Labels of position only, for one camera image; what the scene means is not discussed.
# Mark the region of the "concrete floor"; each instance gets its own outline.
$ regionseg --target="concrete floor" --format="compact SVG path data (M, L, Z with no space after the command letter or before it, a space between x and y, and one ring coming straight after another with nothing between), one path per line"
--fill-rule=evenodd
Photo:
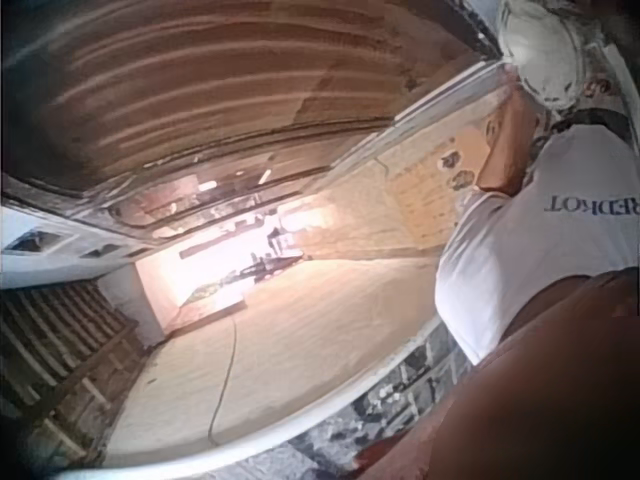
M435 314L429 259L299 264L246 295L247 310L171 340L149 361L104 466L169 460L286 419L392 355Z

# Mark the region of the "light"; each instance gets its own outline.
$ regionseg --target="light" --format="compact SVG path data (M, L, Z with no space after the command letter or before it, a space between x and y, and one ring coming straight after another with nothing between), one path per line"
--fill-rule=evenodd
M269 178L269 175L271 175L271 169L270 168L262 174L262 177L260 178L260 181L258 182L258 185L262 185L264 182L266 182L267 178Z
M215 180L211 180L210 182L204 182L198 185L198 190L201 192L206 192L207 190L212 190L218 186L218 182Z

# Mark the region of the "electrical cord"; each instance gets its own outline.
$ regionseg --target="electrical cord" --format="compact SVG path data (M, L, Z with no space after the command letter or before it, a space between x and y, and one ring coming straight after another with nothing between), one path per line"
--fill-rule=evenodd
M224 378L224 382L222 383L222 389L220 390L220 396L218 397L218 404L216 405L215 410L213 411L213 415L211 417L211 422L209 423L209 431L207 433L207 437L209 442L214 447L219 447L220 444L213 438L213 426L215 425L216 419L218 418L218 414L220 413L220 409L222 408L222 401L224 400L224 396L227 393L227 387L229 385L229 379L231 378L231 370L233 370L233 364L236 360L236 350L238 348L238 325L236 323L235 315L231 316L231 323L233 325L233 348L231 349L231 357L229 358L229 365L227 366L227 373Z

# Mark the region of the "ceiling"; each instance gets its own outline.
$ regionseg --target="ceiling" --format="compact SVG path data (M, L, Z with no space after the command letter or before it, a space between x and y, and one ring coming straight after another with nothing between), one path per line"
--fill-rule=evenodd
M4 173L142 237L303 192L491 51L444 0L18 5L3 11Z

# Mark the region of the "white t-shirt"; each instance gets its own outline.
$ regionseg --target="white t-shirt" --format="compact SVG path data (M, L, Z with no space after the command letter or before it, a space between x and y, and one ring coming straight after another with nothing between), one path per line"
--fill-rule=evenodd
M473 363L545 287L638 265L639 163L606 128L575 126L547 144L516 197L471 194L440 260L436 307Z

